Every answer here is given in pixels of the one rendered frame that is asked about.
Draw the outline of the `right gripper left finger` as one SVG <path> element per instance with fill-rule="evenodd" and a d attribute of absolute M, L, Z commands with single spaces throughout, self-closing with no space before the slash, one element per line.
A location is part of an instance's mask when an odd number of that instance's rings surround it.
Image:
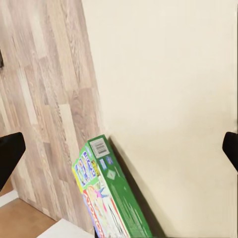
<path fill-rule="evenodd" d="M 22 132 L 0 137 L 0 191 L 26 151 Z"/>

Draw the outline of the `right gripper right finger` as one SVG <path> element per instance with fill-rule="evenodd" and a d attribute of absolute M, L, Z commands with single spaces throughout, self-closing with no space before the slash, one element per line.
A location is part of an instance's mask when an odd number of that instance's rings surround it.
<path fill-rule="evenodd" d="M 238 134 L 226 132 L 222 150 L 238 172 Z"/>

